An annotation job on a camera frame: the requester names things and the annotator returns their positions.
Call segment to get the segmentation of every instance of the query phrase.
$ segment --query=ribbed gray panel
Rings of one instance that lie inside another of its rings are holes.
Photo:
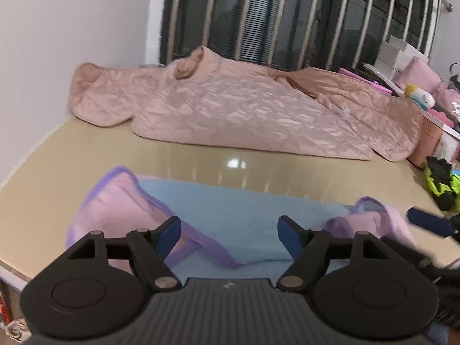
[[[135,322],[88,341],[32,337],[27,345],[377,345],[321,322],[299,294],[268,280],[190,279],[178,292],[157,294]],[[429,345],[422,336],[395,345]]]

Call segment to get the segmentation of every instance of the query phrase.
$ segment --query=blue towel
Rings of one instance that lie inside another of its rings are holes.
[[[289,260],[278,239],[277,221],[287,215],[305,229],[323,227],[335,216],[349,214],[339,204],[302,197],[214,187],[169,179],[140,181],[151,196],[189,225],[220,243],[240,264]]]

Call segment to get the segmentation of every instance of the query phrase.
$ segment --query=pink pillow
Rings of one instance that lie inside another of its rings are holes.
[[[422,59],[413,57],[395,83],[401,89],[406,89],[408,84],[415,84],[424,91],[433,93],[441,83],[441,78]]]

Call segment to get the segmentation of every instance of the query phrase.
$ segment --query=white box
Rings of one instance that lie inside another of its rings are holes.
[[[399,72],[403,72],[412,59],[411,56],[389,43],[382,43],[378,58]]]
[[[374,67],[377,70],[379,70],[379,72],[381,72],[382,75],[385,75],[390,80],[396,79],[396,77],[401,75],[399,71],[395,70],[394,68],[392,68],[390,65],[386,64],[379,58],[376,59]]]
[[[399,50],[402,50],[409,57],[419,57],[424,61],[424,63],[428,63],[428,57],[420,53],[417,49],[415,49],[412,45],[408,44],[407,42],[395,38],[394,36],[390,36],[390,44],[398,48]]]

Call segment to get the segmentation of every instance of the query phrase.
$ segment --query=pink bag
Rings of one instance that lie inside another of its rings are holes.
[[[415,84],[424,91],[433,93],[441,83],[441,78],[421,58],[413,57],[395,83],[403,90],[408,84]]]
[[[434,91],[433,96],[438,104],[447,109],[460,121],[460,95],[455,89],[448,89],[440,84]]]

